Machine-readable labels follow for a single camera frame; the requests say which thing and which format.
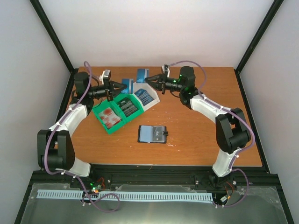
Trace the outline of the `black leather card holder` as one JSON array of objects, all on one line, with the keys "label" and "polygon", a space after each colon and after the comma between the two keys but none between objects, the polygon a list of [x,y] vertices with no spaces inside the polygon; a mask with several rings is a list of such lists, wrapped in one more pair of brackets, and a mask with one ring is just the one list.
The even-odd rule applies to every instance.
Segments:
[{"label": "black leather card holder", "polygon": [[[152,142],[152,127],[153,126],[140,125],[138,128],[137,142],[139,142],[139,143],[154,143],[154,142]],[[158,142],[157,144],[166,144],[167,137],[169,135],[166,126],[164,126],[164,135],[165,135],[165,141]]]}]

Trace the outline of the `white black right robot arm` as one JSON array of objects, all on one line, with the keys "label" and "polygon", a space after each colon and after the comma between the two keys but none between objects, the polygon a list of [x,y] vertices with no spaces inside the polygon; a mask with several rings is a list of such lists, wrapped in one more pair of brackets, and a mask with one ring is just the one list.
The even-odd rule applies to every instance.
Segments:
[{"label": "white black right robot arm", "polygon": [[178,78],[170,77],[168,65],[162,66],[160,74],[145,78],[157,91],[178,92],[183,105],[215,123],[220,150],[212,170],[215,176],[222,178],[232,172],[239,153],[254,145],[255,136],[240,108],[230,109],[212,101],[196,87],[195,81],[194,69],[190,66],[181,67]]}]

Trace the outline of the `blue credit card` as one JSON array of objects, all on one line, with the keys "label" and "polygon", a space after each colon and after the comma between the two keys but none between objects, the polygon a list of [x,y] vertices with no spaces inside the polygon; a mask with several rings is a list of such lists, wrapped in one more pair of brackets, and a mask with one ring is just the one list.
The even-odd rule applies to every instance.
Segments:
[{"label": "blue credit card", "polygon": [[132,94],[133,93],[133,83],[134,80],[131,78],[122,79],[122,84],[126,85],[126,88],[121,91],[122,94]]},{"label": "blue credit card", "polygon": [[145,78],[149,76],[149,69],[137,69],[136,82],[146,83]]}]

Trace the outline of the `black credit card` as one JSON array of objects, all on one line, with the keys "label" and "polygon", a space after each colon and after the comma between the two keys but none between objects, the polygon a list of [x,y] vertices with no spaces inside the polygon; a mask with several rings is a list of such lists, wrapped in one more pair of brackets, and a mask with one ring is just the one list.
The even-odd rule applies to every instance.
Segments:
[{"label": "black credit card", "polygon": [[165,135],[164,135],[164,126],[153,126],[152,127],[152,142],[164,142]]}]

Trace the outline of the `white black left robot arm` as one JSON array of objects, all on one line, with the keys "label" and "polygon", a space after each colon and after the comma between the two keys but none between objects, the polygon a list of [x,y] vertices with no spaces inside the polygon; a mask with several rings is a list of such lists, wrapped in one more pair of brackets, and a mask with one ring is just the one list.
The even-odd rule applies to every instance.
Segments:
[{"label": "white black left robot arm", "polygon": [[94,100],[106,98],[111,101],[126,89],[111,79],[111,72],[104,70],[99,77],[101,85],[92,86],[93,76],[86,72],[74,75],[75,91],[65,114],[49,129],[40,130],[37,134],[37,157],[40,168],[49,174],[68,173],[81,177],[80,181],[87,188],[96,185],[97,176],[90,172],[91,164],[78,159],[71,137],[79,124],[89,115]]}]

